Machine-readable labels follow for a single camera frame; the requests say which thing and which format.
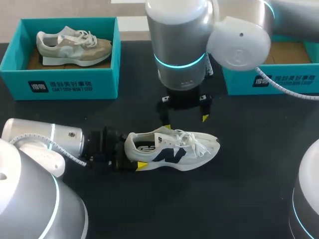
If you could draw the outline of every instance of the beige sneaker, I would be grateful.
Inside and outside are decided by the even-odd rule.
[[[107,59],[112,53],[111,41],[98,39],[91,32],[75,31],[68,26],[57,34],[39,32],[36,45],[45,66],[92,66]]]

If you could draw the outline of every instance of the cable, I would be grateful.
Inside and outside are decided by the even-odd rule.
[[[10,141],[11,144],[15,144],[18,141],[20,141],[21,139],[24,138],[38,138],[40,141],[46,141],[49,142],[50,144],[52,144],[52,147],[55,147],[58,149],[58,151],[60,151],[63,155],[65,155],[66,157],[68,157],[69,159],[73,160],[74,162],[80,164],[81,166],[85,167],[86,166],[86,162],[74,157],[72,154],[68,153],[65,149],[63,149],[60,145],[58,145],[56,142],[52,141],[51,139],[49,139],[46,136],[37,134],[37,133],[26,133],[26,134],[22,134],[20,136],[15,137],[13,140]]]
[[[266,74],[259,67],[256,67],[255,70],[257,71],[257,73],[263,79],[265,79],[273,87],[275,87],[277,90],[280,90],[280,91],[284,92],[287,95],[290,95],[290,96],[293,96],[293,97],[297,97],[297,98],[300,98],[300,99],[304,99],[304,100],[319,101],[319,96],[306,96],[306,95],[302,95],[302,94],[298,94],[296,92],[290,91],[290,90],[278,85],[276,82],[274,82],[268,76],[266,76]]]

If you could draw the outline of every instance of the shoelace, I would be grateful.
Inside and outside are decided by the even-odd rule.
[[[76,34],[81,34],[78,38],[77,41],[74,45],[82,45],[82,44],[89,44],[86,45],[87,47],[95,47],[98,44],[98,40],[96,38],[96,36],[92,35],[91,32],[89,31],[89,33],[87,33],[86,31],[76,31]]]
[[[185,147],[191,147],[195,156],[203,157],[206,152],[211,154],[208,149],[198,142],[198,140],[195,138],[195,135],[193,133],[188,133],[183,130],[177,129],[177,132],[180,132],[181,135],[176,134],[176,147],[179,148],[185,148]]]

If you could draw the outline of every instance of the gray robot arm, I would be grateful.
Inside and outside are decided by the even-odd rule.
[[[247,71],[266,60],[273,33],[319,41],[317,0],[147,0],[146,10],[159,78],[171,90],[201,83],[206,51]]]

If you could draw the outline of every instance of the n logo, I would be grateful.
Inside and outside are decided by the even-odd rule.
[[[168,163],[179,163],[180,159],[185,156],[186,151],[183,148],[180,148],[177,154],[174,156],[173,148],[163,149],[159,155],[153,159],[153,162],[160,162],[165,159],[165,162]]]

